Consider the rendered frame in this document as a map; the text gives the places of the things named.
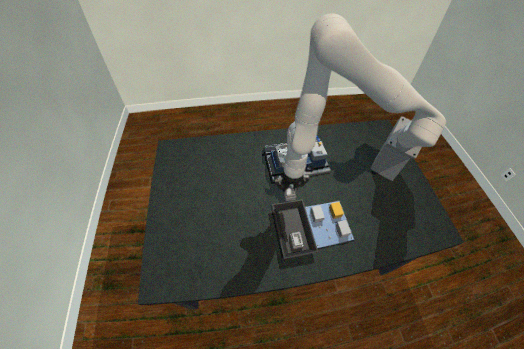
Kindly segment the small yellow block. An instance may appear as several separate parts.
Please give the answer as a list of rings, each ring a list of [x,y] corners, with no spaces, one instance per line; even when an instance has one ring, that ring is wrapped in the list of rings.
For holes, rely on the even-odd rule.
[[[344,214],[343,210],[342,210],[342,207],[340,205],[340,202],[331,203],[329,208],[330,208],[330,211],[331,211],[333,219],[340,218]]]

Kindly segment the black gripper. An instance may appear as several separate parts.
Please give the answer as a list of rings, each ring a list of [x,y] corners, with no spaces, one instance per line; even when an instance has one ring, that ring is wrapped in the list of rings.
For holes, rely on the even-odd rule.
[[[288,177],[284,173],[284,169],[283,169],[283,175],[281,176],[281,178],[279,178],[279,179],[278,178],[274,178],[274,180],[275,180],[276,186],[280,190],[283,190],[283,193],[286,194],[287,193],[287,188],[290,186],[291,183],[294,184],[293,185],[293,189],[294,189],[294,192],[296,193],[296,191],[298,190],[299,186],[303,187],[310,180],[308,173],[304,175],[303,180],[302,180],[302,178],[303,178],[303,176],[301,176],[300,178],[290,178],[290,177]],[[284,182],[284,183],[282,184],[281,181]],[[281,185],[280,185],[280,183],[281,183]]]

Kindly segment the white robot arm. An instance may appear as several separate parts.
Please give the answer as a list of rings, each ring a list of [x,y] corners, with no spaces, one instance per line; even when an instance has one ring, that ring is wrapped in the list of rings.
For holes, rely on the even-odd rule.
[[[403,147],[436,144],[445,127],[445,117],[398,71],[379,62],[342,16],[330,13],[321,16],[312,26],[307,71],[295,122],[287,131],[287,149],[279,149],[277,153],[286,159],[284,173],[288,177],[300,178],[304,174],[307,153],[315,145],[326,105],[331,71],[351,81],[387,112],[420,111],[398,133],[398,142],[402,146],[404,143]]]

